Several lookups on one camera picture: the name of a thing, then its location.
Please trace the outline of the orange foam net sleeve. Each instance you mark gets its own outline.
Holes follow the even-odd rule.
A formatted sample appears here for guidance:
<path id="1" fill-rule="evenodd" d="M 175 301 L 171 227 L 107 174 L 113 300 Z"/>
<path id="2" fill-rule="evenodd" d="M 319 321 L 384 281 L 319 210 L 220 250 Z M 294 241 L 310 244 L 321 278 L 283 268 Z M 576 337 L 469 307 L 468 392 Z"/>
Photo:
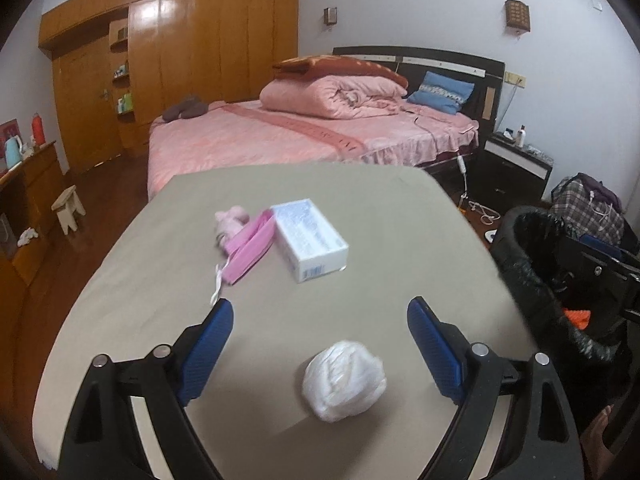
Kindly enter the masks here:
<path id="1" fill-rule="evenodd" d="M 591 312 L 588 310 L 563 310 L 566 318 L 576 327 L 578 330 L 585 330 L 590 322 Z"/>

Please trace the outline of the white plastic bag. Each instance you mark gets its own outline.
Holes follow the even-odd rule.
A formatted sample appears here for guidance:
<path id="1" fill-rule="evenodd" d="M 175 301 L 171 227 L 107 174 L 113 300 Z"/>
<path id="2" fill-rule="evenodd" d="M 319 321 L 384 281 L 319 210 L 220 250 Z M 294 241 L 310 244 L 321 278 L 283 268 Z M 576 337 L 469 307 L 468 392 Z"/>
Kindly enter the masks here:
<path id="1" fill-rule="evenodd" d="M 333 424 L 372 408 L 386 388 L 382 360 L 361 342 L 342 340 L 311 359 L 302 395 L 318 419 Z"/>

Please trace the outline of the pink face mask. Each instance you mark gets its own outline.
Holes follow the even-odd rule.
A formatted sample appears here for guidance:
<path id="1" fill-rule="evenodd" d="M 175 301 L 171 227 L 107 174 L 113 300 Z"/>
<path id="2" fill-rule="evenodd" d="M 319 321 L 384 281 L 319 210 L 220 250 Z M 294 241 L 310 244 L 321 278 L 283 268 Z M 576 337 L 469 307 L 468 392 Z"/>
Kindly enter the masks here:
<path id="1" fill-rule="evenodd" d="M 239 281 L 268 252 L 276 236 L 276 218 L 266 209 L 250 221 L 241 232 L 224 247 L 224 262 L 215 266 L 215 288 L 210 297 L 211 306 L 220 298 L 222 286 Z"/>

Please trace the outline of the pink sock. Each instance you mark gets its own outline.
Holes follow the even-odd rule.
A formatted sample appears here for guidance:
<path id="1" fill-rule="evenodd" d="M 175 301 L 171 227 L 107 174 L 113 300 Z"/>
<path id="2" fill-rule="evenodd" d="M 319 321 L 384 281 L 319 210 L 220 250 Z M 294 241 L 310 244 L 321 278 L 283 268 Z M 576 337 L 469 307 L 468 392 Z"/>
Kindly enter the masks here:
<path id="1" fill-rule="evenodd" d="M 215 220 L 216 242 L 219 247 L 224 247 L 247 225 L 250 215 L 241 206 L 232 206 L 225 211 L 216 211 Z"/>

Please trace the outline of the white blue medicine box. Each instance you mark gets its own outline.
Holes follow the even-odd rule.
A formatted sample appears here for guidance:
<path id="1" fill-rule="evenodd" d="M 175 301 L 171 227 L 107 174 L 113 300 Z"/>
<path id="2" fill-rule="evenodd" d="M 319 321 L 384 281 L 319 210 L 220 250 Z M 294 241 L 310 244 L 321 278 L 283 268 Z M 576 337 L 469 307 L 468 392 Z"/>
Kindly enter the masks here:
<path id="1" fill-rule="evenodd" d="M 297 283 L 343 271 L 349 244 L 309 198 L 273 205 L 276 241 Z"/>

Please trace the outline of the black lined trash bin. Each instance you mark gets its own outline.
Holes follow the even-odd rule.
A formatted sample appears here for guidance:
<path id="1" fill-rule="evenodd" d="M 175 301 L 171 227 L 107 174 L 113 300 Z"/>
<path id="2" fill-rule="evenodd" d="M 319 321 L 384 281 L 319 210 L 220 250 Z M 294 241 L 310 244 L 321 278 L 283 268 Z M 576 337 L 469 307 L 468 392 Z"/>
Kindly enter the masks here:
<path id="1" fill-rule="evenodd" d="M 490 254 L 585 430 L 631 384 L 628 324 L 639 318 L 638 258 L 580 237 L 533 206 L 506 213 Z"/>

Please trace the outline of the plaid cloth covered chair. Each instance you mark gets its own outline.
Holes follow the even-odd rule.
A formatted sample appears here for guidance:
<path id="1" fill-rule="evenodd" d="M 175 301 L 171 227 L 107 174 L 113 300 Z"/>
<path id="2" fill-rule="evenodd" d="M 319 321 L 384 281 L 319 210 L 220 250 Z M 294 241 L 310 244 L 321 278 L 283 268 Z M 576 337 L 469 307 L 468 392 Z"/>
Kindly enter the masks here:
<path id="1" fill-rule="evenodd" d="M 585 234 L 618 246 L 625 231 L 622 203 L 615 193 L 588 174 L 578 172 L 551 191 L 551 211 L 578 236 Z"/>

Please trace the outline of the black white nightstand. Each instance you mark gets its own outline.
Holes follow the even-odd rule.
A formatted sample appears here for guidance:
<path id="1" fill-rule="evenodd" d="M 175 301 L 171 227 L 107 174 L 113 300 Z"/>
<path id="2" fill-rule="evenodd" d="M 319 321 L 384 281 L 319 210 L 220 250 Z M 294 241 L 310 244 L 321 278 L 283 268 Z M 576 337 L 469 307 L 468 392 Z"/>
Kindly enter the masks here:
<path id="1" fill-rule="evenodd" d="M 553 159 L 547 154 L 492 134 L 472 169 L 471 197 L 499 214 L 516 206 L 541 206 L 552 169 Z"/>

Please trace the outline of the white lotion bottle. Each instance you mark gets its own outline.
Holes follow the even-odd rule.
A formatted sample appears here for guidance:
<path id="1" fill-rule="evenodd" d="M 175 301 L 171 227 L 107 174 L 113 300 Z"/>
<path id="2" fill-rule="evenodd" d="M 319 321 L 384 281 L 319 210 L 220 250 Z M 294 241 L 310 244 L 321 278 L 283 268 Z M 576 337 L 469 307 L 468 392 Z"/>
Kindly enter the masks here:
<path id="1" fill-rule="evenodd" d="M 525 140 L 526 140 L 526 128 L 524 125 L 521 125 L 521 127 L 518 128 L 518 131 L 516 132 L 516 135 L 515 135 L 515 145 L 518 148 L 524 148 Z"/>

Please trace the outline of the beige table cover cloth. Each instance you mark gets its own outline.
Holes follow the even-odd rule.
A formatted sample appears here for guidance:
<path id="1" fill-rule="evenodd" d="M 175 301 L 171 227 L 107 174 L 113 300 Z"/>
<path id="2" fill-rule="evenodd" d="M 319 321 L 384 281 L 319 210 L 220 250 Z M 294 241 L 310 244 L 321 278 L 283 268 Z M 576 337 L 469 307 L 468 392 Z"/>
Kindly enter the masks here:
<path id="1" fill-rule="evenodd" d="M 214 215 L 259 214 L 308 198 L 346 240 L 344 270 L 299 283 L 277 249 L 224 290 L 232 334 L 202 395 L 186 409 L 227 479 L 414 479 L 456 408 L 437 390 L 407 326 L 409 301 L 500 356 L 535 344 L 495 263 L 454 202 L 410 167 L 310 164 L 174 177 L 128 226 L 70 310 L 37 391 L 32 436 L 58 463 L 91 360 L 139 359 L 201 322 L 215 288 Z M 308 361 L 340 340 L 364 344 L 387 377 L 369 411 L 335 424 L 302 395 Z"/>

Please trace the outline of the blue pillow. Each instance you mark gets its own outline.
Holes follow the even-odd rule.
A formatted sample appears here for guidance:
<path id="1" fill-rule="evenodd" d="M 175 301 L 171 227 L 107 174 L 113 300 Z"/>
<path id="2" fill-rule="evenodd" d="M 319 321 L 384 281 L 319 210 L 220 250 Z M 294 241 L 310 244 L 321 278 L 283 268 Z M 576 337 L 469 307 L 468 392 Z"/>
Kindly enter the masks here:
<path id="1" fill-rule="evenodd" d="M 439 112 L 455 115 L 468 102 L 475 84 L 426 72 L 422 84 L 408 96 L 411 104 L 431 107 Z"/>

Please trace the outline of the small white stool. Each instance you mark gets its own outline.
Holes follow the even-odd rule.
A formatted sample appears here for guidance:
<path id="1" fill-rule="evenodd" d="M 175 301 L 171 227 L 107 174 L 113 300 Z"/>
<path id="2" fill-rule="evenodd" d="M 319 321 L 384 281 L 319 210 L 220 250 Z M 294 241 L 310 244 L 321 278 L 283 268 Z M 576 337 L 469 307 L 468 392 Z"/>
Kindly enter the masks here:
<path id="1" fill-rule="evenodd" d="M 64 235 L 67 235 L 70 231 L 76 232 L 78 230 L 76 222 L 78 214 L 83 217 L 86 215 L 85 207 L 81 203 L 75 185 L 69 186 L 58 196 L 51 205 L 51 210 L 58 217 L 58 223 Z"/>

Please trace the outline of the wooden sideboard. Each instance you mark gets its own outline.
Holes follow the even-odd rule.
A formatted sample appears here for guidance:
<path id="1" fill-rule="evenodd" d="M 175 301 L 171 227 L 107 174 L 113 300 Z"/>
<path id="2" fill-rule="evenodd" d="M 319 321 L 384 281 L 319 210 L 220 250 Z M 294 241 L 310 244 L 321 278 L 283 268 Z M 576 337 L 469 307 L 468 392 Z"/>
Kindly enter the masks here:
<path id="1" fill-rule="evenodd" d="M 65 178 L 55 142 L 43 145 L 1 178 L 1 219 L 6 219 L 1 225 L 1 243 L 6 240 L 6 228 L 16 238 L 27 229 L 38 233 L 12 255 L 1 248 L 2 311 L 20 306 L 39 274 L 50 248 L 49 233 L 56 223 L 51 206 L 63 188 Z"/>

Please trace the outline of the light blue kettle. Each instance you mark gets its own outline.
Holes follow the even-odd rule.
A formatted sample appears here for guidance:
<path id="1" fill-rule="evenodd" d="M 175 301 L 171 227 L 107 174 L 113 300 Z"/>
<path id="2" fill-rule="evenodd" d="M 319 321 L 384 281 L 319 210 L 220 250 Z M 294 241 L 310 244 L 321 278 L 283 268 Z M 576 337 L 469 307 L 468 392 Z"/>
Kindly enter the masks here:
<path id="1" fill-rule="evenodd" d="M 9 139 L 6 140 L 4 144 L 4 158 L 6 159 L 6 166 L 8 166 L 9 169 L 13 169 L 23 161 L 22 148 L 23 142 L 18 134 L 16 136 L 10 136 Z"/>

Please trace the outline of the red thermos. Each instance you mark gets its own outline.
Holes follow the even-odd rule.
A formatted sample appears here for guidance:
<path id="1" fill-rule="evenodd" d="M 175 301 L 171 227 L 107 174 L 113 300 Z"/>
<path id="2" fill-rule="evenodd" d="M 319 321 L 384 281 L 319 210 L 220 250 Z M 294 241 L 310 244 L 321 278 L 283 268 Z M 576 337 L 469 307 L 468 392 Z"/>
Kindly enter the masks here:
<path id="1" fill-rule="evenodd" d="M 32 138 L 37 146 L 41 146 L 46 143 L 46 136 L 43 131 L 43 122 L 38 113 L 32 116 Z"/>

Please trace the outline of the folded pink quilt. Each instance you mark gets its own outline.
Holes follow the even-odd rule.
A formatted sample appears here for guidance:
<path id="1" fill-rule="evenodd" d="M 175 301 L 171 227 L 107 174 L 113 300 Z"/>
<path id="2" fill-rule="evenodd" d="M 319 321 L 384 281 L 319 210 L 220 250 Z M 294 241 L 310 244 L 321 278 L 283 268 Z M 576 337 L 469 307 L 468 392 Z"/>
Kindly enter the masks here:
<path id="1" fill-rule="evenodd" d="M 325 76 L 312 81 L 275 79 L 259 95 L 274 112 L 326 119 L 397 115 L 407 91 L 379 76 Z"/>

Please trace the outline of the red picture frames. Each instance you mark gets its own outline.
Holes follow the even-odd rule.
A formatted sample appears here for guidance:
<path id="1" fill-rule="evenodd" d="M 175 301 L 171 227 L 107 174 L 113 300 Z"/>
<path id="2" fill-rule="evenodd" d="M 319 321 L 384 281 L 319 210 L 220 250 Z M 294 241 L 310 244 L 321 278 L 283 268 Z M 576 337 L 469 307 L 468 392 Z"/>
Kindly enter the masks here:
<path id="1" fill-rule="evenodd" d="M 14 136 L 20 134 L 20 127 L 16 119 L 11 119 L 0 125 L 0 141 L 1 145 L 6 144 Z"/>

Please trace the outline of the bed with pink sheet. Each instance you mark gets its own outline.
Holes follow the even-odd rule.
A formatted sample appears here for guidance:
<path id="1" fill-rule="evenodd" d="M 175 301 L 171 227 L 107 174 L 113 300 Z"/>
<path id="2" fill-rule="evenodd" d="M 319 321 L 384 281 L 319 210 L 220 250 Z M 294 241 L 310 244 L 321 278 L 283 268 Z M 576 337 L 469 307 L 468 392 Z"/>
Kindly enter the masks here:
<path id="1" fill-rule="evenodd" d="M 197 118 L 150 128 L 148 197 L 175 176 L 215 168 L 306 162 L 428 166 L 480 145 L 480 124 L 463 114 L 402 104 L 395 115 L 323 119 L 270 112 L 259 102 L 215 102 Z"/>

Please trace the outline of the folded red blanket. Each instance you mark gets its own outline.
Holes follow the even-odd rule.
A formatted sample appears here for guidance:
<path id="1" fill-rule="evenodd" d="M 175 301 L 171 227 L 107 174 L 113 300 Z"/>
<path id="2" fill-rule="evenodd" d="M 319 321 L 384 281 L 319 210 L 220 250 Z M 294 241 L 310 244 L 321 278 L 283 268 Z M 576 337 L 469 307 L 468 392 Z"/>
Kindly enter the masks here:
<path id="1" fill-rule="evenodd" d="M 405 90 L 409 87 L 408 80 L 390 68 L 344 55 L 311 55 L 289 58 L 274 63 L 272 68 L 277 79 L 313 81 L 326 76 L 371 76 L 389 79 Z"/>

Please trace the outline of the dark slippers on bed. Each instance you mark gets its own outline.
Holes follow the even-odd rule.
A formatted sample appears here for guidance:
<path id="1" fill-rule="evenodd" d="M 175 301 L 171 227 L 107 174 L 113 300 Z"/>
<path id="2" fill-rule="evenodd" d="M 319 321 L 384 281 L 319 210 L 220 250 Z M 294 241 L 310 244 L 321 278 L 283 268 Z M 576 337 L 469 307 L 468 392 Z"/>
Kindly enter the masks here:
<path id="1" fill-rule="evenodd" d="M 178 104 L 171 105 L 163 111 L 164 122 L 177 119 L 191 119 L 200 117 L 208 112 L 208 105 L 198 96 L 187 96 Z"/>

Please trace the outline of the wooden wardrobe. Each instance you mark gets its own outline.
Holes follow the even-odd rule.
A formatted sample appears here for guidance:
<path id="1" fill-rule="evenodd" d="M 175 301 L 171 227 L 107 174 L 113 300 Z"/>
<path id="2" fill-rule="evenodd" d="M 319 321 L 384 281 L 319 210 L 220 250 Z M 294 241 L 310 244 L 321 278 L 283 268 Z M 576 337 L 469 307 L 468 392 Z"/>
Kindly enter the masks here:
<path id="1" fill-rule="evenodd" d="M 67 0 L 43 14 L 68 166 L 82 174 L 149 143 L 151 122 L 195 94 L 257 99 L 298 50 L 298 0 Z"/>

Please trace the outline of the wall socket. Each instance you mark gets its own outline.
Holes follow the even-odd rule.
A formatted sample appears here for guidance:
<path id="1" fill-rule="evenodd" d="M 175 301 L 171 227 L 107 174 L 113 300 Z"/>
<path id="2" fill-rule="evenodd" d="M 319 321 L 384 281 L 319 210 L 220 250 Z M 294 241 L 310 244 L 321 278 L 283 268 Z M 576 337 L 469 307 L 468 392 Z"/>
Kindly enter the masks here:
<path id="1" fill-rule="evenodd" d="M 514 87 L 524 89 L 526 86 L 526 77 L 512 72 L 505 72 L 504 82 L 506 84 L 512 84 Z"/>

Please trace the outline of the brown wall lamp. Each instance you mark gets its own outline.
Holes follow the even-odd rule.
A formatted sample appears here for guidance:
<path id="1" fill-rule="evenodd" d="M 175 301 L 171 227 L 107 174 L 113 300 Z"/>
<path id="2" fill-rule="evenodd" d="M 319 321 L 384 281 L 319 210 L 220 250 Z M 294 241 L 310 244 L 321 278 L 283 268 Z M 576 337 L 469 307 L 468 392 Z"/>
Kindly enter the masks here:
<path id="1" fill-rule="evenodd" d="M 506 27 L 517 32 L 530 32 L 529 6 L 520 0 L 506 0 L 504 2 L 506 12 Z"/>

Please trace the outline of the small wall lamp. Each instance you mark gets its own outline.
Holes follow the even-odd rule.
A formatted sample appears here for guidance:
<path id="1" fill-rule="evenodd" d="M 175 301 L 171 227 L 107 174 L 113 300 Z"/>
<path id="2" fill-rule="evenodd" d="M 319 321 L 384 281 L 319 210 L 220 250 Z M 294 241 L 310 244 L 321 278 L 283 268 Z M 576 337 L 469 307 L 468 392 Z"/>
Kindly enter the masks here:
<path id="1" fill-rule="evenodd" d="M 337 24 L 337 7 L 336 6 L 328 6 L 323 9 L 323 25 L 326 27 L 331 27 Z"/>

